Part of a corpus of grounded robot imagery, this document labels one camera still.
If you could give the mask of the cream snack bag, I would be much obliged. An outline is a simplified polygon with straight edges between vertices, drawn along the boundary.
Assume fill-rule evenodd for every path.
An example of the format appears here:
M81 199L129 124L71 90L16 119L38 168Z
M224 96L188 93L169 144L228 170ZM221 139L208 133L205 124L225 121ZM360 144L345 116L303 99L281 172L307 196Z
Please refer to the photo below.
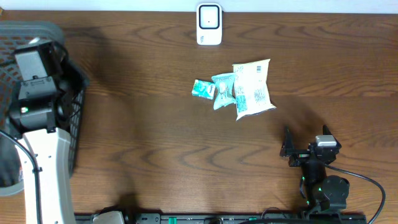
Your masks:
M237 118L274 110L267 87L270 59L249 63L234 63L236 74L234 93L236 99Z

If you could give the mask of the teal small snack packet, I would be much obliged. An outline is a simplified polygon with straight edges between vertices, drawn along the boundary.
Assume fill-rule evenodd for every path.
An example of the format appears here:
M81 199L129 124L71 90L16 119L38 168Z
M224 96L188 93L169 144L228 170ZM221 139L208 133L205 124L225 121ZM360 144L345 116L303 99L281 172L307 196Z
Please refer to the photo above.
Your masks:
M223 73L215 75L212 78L217 89L217 96L213 105L214 110L230 104L236 104L236 99L233 96L233 85L236 79L235 73Z

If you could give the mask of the teal gum box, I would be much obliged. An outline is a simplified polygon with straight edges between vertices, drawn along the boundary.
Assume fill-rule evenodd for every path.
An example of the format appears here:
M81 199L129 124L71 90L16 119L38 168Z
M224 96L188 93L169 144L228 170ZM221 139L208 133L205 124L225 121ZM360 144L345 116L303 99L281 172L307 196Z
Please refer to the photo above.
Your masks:
M192 95L200 98L205 98L208 100L214 99L216 86L212 82L203 81L203 80L195 80Z

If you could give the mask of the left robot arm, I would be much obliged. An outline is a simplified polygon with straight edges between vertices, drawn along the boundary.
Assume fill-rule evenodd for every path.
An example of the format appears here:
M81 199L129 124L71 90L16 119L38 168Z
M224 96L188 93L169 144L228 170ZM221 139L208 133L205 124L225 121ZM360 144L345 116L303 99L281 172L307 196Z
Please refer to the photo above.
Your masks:
M26 222L75 223L68 157L78 88L64 71L67 51L56 41L32 40L13 56L22 81L12 91L8 138L22 165Z

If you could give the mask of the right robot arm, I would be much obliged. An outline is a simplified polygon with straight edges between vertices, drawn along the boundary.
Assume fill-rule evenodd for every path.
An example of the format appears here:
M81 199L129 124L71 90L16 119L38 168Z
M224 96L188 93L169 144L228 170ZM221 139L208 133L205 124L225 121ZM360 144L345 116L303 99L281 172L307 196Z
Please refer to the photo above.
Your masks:
M297 149L288 127L284 128L281 157L289 159L289 166L300 167L302 180L300 193L307 200L308 208L300 212L303 219L320 215L339 217L346 208L349 182L337 175L327 175L326 166L336 160L341 144L335 139L326 125L323 134L315 137L306 149Z

